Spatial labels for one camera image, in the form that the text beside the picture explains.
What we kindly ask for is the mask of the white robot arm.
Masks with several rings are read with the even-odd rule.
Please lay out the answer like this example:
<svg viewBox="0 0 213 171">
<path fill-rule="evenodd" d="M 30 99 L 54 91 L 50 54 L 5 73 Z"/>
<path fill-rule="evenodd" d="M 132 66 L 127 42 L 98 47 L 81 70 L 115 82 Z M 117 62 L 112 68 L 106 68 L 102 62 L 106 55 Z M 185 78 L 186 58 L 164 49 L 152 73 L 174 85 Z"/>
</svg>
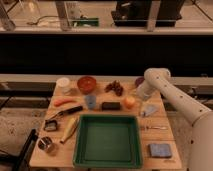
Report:
<svg viewBox="0 0 213 171">
<path fill-rule="evenodd" d="M 188 171 L 213 171 L 213 110 L 169 82 L 167 68 L 149 68 L 136 93 L 147 101 L 158 90 L 193 127 Z"/>
</svg>

